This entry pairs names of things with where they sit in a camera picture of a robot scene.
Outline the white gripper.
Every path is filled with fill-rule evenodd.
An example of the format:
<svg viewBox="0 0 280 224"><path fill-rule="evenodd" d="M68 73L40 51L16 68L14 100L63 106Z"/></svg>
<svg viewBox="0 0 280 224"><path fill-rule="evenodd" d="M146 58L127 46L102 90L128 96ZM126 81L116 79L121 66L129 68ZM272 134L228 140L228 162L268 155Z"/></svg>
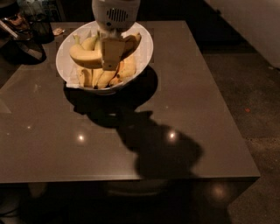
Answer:
<svg viewBox="0 0 280 224"><path fill-rule="evenodd" d="M105 31L126 32L137 20L141 0L92 0L96 23ZM101 63L104 71L117 69L125 41L123 36L101 35Z"/></svg>

